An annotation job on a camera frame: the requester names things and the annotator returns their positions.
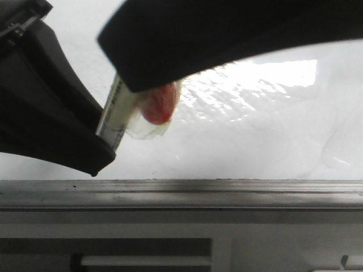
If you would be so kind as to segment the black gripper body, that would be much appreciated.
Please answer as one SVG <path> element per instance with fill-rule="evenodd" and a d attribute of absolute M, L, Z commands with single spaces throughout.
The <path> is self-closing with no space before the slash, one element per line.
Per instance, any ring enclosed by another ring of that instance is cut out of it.
<path fill-rule="evenodd" d="M 25 32 L 52 9 L 48 1 L 1 1 L 1 54 L 16 47 Z"/>

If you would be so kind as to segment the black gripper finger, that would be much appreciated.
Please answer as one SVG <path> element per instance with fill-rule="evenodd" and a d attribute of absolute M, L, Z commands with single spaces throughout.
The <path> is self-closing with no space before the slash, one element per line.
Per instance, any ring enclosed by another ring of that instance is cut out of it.
<path fill-rule="evenodd" d="M 242 58 L 360 38 L 361 1 L 125 1 L 98 43 L 139 92 Z"/>
<path fill-rule="evenodd" d="M 102 108 L 42 21 L 1 42 L 1 151 L 98 174 L 115 152 L 95 131 Z"/>

